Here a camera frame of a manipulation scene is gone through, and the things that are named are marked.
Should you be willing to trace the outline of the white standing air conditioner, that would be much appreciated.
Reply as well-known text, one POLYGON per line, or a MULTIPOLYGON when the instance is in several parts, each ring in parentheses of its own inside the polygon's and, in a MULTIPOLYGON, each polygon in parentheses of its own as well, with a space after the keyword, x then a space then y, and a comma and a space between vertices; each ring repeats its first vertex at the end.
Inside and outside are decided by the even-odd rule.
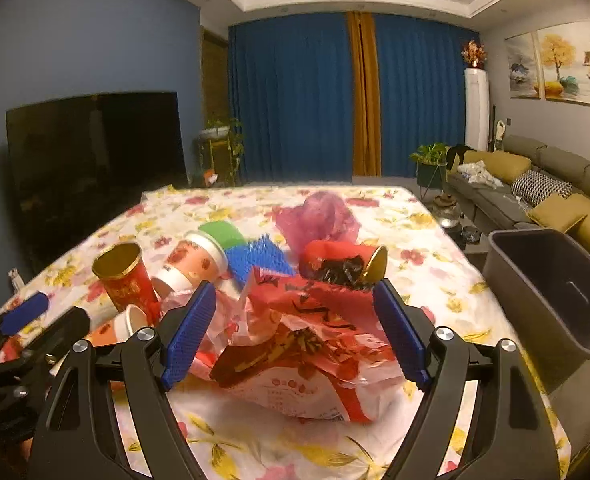
POLYGON ((476 151, 487 151, 489 142, 490 92, 488 74, 479 68, 466 68, 465 144, 476 151))

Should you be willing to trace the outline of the black plastic bag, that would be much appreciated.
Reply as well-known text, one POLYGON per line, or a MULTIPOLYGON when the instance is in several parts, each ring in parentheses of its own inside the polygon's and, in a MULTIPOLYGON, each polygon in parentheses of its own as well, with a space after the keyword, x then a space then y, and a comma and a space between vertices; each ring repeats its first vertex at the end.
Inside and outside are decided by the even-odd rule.
POLYGON ((320 282, 361 289, 365 288, 363 271, 364 261, 360 256, 342 260, 325 259, 313 277, 320 282))

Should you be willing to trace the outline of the grey sectional sofa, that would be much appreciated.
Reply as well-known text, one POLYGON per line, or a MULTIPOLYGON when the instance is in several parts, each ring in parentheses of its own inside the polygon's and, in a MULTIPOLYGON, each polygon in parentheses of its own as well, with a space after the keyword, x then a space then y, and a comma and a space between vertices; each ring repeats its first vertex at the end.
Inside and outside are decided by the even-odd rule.
POLYGON ((590 254, 590 160, 524 136, 455 155, 444 187, 482 232, 550 228, 590 254))

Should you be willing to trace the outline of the black television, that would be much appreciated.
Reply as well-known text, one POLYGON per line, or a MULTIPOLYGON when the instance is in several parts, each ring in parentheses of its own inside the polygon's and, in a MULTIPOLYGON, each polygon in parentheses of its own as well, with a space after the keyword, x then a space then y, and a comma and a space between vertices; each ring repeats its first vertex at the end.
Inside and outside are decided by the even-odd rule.
POLYGON ((22 244, 40 272, 145 191, 184 188, 178 97, 101 93, 6 113, 10 175, 22 244))

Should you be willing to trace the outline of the red flower decoration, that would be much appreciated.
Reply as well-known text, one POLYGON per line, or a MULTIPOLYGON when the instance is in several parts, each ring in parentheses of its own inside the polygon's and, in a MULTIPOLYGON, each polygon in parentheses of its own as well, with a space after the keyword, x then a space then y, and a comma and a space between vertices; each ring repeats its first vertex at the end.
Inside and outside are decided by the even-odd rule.
POLYGON ((482 44, 478 44, 475 40, 466 42, 461 55, 468 68, 478 68, 478 70, 485 68, 488 54, 485 47, 482 44))

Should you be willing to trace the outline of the blue foam net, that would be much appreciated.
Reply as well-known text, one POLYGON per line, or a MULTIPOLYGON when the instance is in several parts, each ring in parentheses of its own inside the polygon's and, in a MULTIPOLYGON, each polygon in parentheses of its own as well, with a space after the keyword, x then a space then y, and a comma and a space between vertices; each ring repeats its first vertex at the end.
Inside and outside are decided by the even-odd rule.
POLYGON ((259 268, 284 275, 294 275, 295 270, 288 263, 286 255, 275 245, 269 235, 225 249, 229 271, 240 286, 245 286, 253 268, 259 268))

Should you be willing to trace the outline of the mustard cushion small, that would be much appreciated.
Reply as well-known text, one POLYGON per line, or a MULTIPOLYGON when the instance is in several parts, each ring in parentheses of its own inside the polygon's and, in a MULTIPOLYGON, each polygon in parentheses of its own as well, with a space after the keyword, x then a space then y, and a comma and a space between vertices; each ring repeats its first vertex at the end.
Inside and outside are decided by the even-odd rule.
POLYGON ((528 218, 537 226, 568 233, 578 228, 587 214, 570 198, 552 194, 527 212, 528 218))

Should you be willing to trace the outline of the left landscape painting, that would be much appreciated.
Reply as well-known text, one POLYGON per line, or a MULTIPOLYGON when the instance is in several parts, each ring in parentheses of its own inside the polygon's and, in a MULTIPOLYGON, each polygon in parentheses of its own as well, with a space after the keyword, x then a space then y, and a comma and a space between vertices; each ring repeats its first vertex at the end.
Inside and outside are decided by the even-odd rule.
POLYGON ((512 99, 540 98, 540 70, 534 34, 516 35, 504 40, 508 59, 508 86, 512 99))

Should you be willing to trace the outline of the red white plastic bag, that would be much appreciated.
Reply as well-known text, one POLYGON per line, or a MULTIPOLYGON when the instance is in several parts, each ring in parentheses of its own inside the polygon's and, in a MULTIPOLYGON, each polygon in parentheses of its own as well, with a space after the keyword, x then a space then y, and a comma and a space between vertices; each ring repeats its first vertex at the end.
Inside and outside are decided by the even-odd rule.
POLYGON ((252 269, 238 298, 216 292, 190 373, 283 415, 374 422, 404 377, 371 289, 252 269))

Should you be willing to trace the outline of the potted green plant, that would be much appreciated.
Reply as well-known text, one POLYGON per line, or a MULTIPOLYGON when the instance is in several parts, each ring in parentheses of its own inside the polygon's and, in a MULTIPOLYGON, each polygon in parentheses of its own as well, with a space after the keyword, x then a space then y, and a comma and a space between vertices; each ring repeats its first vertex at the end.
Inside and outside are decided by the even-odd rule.
POLYGON ((410 155, 415 164, 416 182, 421 191, 421 199, 424 200, 431 190, 441 191, 447 177, 447 150, 446 144, 436 142, 420 145, 410 155))

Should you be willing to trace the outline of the glass teapot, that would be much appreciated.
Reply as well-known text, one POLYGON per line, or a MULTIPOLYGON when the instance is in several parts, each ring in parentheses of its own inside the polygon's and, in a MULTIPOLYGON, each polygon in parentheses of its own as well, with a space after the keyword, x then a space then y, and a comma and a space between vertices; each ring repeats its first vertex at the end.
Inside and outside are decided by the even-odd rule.
POLYGON ((460 205, 450 194, 441 193, 432 199, 432 215, 445 231, 456 230, 461 226, 460 205))

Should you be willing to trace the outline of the purple pink plastic bag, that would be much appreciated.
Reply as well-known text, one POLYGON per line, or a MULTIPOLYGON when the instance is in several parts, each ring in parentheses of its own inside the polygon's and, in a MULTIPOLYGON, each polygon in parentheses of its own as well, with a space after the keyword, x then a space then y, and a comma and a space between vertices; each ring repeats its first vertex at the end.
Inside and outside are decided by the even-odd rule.
POLYGON ((274 212, 273 218, 296 255, 314 240, 354 243, 361 227, 344 200, 327 191, 311 194, 298 206, 282 207, 274 212))

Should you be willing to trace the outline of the red gold paper cup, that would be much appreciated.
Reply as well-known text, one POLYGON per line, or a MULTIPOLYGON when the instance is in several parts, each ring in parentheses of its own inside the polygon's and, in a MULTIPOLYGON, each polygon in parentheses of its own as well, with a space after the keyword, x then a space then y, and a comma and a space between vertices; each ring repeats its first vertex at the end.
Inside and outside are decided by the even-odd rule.
POLYGON ((105 249, 94 259, 92 272, 118 312, 133 304, 144 312, 148 325, 158 324, 159 301, 138 244, 122 242, 105 249))

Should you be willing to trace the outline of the white orange paper cup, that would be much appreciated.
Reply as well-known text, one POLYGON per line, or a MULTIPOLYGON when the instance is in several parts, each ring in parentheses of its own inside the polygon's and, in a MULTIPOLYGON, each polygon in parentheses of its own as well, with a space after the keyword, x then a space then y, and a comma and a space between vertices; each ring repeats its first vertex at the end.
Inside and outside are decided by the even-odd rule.
POLYGON ((195 230, 176 245, 150 281, 158 297, 165 299, 202 281, 214 283, 227 268, 228 258, 221 245, 209 234, 195 230))

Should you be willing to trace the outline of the dark grey trash bin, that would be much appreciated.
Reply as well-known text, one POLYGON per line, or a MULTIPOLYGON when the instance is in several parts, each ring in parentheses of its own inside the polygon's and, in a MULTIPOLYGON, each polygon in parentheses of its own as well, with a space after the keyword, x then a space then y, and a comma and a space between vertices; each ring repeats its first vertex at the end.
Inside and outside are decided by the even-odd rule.
POLYGON ((590 254, 570 236, 493 231, 482 274, 546 391, 590 360, 590 254))

